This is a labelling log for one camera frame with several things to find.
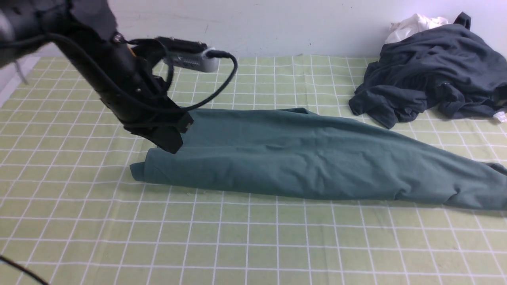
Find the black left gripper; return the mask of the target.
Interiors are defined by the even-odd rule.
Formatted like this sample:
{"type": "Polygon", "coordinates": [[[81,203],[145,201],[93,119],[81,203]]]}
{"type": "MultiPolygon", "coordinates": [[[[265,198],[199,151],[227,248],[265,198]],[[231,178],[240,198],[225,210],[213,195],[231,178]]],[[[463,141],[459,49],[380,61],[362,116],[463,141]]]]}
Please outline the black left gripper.
{"type": "Polygon", "coordinates": [[[167,83],[123,38],[56,35],[55,42],[127,130],[171,154],[179,151],[194,120],[167,98],[167,83]]]}

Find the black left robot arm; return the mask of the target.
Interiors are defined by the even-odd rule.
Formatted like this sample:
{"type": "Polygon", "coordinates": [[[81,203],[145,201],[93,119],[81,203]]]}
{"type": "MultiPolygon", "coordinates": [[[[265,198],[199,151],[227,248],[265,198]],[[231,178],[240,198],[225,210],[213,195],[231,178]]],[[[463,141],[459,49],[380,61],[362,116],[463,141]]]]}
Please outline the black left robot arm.
{"type": "Polygon", "coordinates": [[[125,40],[106,0],[2,0],[1,67],[54,43],[125,130],[175,154],[193,123],[152,74],[169,56],[157,38],[125,40]]]}

